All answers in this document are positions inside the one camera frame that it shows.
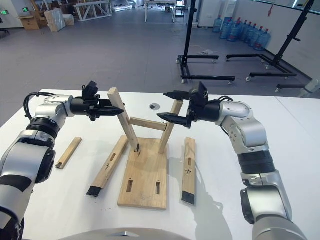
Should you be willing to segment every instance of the black cable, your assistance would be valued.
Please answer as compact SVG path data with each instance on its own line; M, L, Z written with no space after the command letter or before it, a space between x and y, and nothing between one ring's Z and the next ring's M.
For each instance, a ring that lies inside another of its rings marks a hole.
M231 98L231 97L229 97L229 96L221 96L221 97L219 97L218 98L218 100L219 101L225 101L225 100L227 100L228 102L233 102L234 100Z
M29 93L28 96L25 97L24 101L23 101L23 109L24 109L24 112L25 112L25 117L28 118L29 120L32 119L31 117L31 114L30 114L30 110L29 110L29 100L30 100L30 97L32 96L45 96L45 97L49 97L49 96L52 96L52 95L55 95L53 93L50 93L50 92L32 92L32 93Z
M218 98L218 100L219 101L228 101L228 102L233 102L234 100L231 98L231 97L229 97L229 96L221 96L221 97L219 97ZM227 136L229 136L229 134L228 134L228 132L227 132L227 130L222 126L222 125L220 125L220 128L222 129L222 131L227 135Z
M229 134L228 134L227 130L225 130L225 128L222 125L220 125L220 128L229 137Z

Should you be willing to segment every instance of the exit sign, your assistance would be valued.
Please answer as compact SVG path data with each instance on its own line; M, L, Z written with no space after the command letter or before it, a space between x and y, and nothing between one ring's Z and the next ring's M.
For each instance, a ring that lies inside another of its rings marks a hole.
M8 15L9 12L8 12L8 10L2 10L2 11L0 11L0 14L1 15Z

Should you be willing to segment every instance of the blue water bottle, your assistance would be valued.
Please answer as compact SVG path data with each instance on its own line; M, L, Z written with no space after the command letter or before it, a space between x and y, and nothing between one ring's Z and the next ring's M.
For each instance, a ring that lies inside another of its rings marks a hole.
M244 24L240 25L239 27L239 32L238 32L238 39L241 38L241 35L244 31L245 28L247 28L248 24L247 24L247 20L244 21Z
M252 21L249 22L248 25L243 26L243 30L242 30L241 37L240 37L240 40L241 40L241 41L244 41L244 40L246 39L248 30L251 28L251 24L252 24Z
M237 21L237 23L231 27L230 34L226 40L229 42L237 41L238 34L239 34L239 28L240 28L240 22Z
M221 15L218 16L216 20L214 20L213 30L214 33L219 33L222 25Z
M228 22L223 24L221 32L220 32L220 39L227 39L229 36L230 28L231 28L231 19Z
M247 34L245 36L245 40L244 40L244 42L246 44L248 44L250 42L250 39L252 38L252 36L253 36L253 34L254 34L255 30L256 30L256 26L257 26L257 24L255 23L253 25L253 27L248 30L248 32L247 32Z
M263 51L266 48L271 38L271 35L268 33L268 31L269 29L267 28L265 32L259 36L257 41L254 43L254 46L253 46L254 50Z
M260 37L261 34L263 34L262 32L262 29L264 27L261 26L259 30L255 31L252 35L252 38L250 39L250 42L249 42L249 46L250 47L253 47L255 45L255 42L258 40L258 38Z

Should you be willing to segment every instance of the robotic arm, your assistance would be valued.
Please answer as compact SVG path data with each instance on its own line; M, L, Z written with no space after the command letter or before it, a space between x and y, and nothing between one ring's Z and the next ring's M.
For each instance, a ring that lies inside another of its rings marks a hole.
M29 113L29 97L24 103L30 124L4 153L0 162L0 238L21 239L24 215L35 184L47 180L54 165L55 139L67 117L87 115L91 121L100 116L116 116L123 110L113 107L109 99L100 99L97 84L91 81L82 87L82 96L48 96L37 107L35 116Z
M163 120L187 128L199 120L213 122L229 136L246 186L240 192L241 205L245 220L254 225L252 239L306 240L291 221L290 202L269 152L266 130L254 118L252 109L227 96L209 101L208 91L201 82L190 92L173 91L164 95L189 100L189 107L186 117L158 113Z

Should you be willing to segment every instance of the wooden block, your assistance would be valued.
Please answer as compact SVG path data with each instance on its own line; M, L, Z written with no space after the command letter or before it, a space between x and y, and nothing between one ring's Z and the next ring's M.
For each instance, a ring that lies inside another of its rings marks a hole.
M100 172L95 177L92 185L89 188L89 191L86 193L87 195L91 195L97 197L101 191L104 189L108 180L110 179L112 173L114 172L118 162L126 149L128 144L128 139L126 135L122 135L109 155L108 159L105 161L102 166Z
M124 103L121 100L120 94L116 87L110 88L108 92L108 97L112 103L112 106L117 107L119 109L124 110L123 113L118 115L118 119L122 125L124 133L129 140L131 147L134 149L135 152L139 152L139 142L136 136L136 133L130 124L130 119L125 109Z
M160 131L165 131L167 127L166 123L145 120L137 117L130 117L130 124Z
M74 154L75 150L81 143L82 138L81 137L75 137L71 144L68 146L68 148L65 150L64 154L61 156L58 163L55 165L57 169L63 169L69 159L71 158L72 154Z
M182 201L195 204L196 193L196 140L187 137L184 142Z
M158 153L160 139L138 140L140 151L130 151L118 205L166 209L167 153Z
M180 100L174 100L171 112L172 114L179 114L180 110L182 108L182 105L184 104L184 101L180 101ZM160 144L159 144L159 150L158 153L163 154L165 151L165 148L167 146L168 140L170 138L170 135L172 133L172 130L174 129L174 124L168 122L166 124L166 129L162 134L161 140L160 140Z

